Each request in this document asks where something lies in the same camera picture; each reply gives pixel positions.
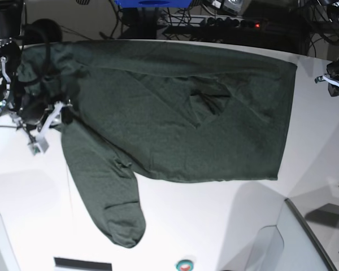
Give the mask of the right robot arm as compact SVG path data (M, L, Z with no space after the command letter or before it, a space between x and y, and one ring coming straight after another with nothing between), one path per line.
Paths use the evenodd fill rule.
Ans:
M35 97L25 89L39 84L49 73L50 45L63 39L60 26L50 19L28 23L25 1L0 1L0 117L8 114L15 129L26 133L42 131L45 124L57 129L60 114L54 112L58 98L45 94ZM18 68L27 45L44 45L44 59L38 75L27 81L18 79Z

